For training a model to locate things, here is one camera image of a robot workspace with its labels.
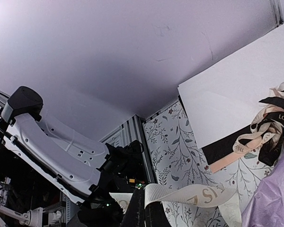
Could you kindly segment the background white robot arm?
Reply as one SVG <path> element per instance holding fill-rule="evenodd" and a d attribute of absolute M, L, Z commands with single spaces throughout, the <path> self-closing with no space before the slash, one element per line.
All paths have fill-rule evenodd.
<path fill-rule="evenodd" d="M 8 224 L 2 216 L 10 217 L 26 227 L 64 227 L 66 226 L 65 203 L 59 202 L 46 208 L 36 208 L 20 213 L 5 206 L 5 194 L 0 193 L 0 227 Z"/>

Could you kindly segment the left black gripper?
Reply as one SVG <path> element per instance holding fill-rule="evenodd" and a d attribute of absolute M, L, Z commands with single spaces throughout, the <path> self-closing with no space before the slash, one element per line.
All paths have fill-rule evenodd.
<path fill-rule="evenodd" d="M 109 154 L 97 170 L 100 180 L 91 186 L 91 195 L 83 203 L 75 216 L 77 227 L 118 227 L 124 212 L 121 206 L 110 195 L 113 193 L 133 192 L 131 179 L 147 183 L 144 175 L 142 145 L 135 140 L 125 147 L 114 147 L 106 144 Z"/>

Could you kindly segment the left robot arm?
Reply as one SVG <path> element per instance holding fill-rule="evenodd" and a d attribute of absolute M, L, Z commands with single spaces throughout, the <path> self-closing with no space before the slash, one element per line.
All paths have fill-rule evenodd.
<path fill-rule="evenodd" d="M 3 216 L 22 227 L 119 227 L 130 194 L 156 181 L 142 125 L 125 146 L 95 142 L 44 109 L 41 96 L 21 86 L 0 91 L 0 149 L 5 148 L 59 189 L 79 211 L 67 218 L 66 202 L 18 212 L 0 201 Z"/>

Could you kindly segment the white printed ribbon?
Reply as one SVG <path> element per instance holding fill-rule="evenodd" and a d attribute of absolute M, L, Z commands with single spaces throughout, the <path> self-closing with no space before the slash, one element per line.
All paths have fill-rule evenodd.
<path fill-rule="evenodd" d="M 151 183 L 144 190 L 144 209 L 153 202 L 176 202 L 199 208 L 218 208 L 226 224 L 230 227 L 242 226 L 239 195 L 237 190 L 192 184 L 172 191 L 160 184 Z M 126 213 L 133 193 L 110 193 Z"/>

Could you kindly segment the pink wrapping paper sheet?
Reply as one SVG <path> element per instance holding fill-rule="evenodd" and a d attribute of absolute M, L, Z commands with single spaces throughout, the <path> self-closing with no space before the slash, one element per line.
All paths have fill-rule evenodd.
<path fill-rule="evenodd" d="M 243 227 L 284 227 L 284 154 L 242 213 Z"/>

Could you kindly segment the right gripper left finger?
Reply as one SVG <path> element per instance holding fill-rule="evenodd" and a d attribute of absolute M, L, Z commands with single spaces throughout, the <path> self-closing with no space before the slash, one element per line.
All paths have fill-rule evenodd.
<path fill-rule="evenodd" d="M 124 215 L 123 227 L 144 227 L 144 190 L 135 190 Z"/>

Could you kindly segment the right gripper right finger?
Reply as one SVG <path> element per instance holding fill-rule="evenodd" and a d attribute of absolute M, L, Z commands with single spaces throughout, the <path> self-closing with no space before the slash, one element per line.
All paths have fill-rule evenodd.
<path fill-rule="evenodd" d="M 153 202 L 145 208 L 146 227 L 171 227 L 161 202 Z"/>

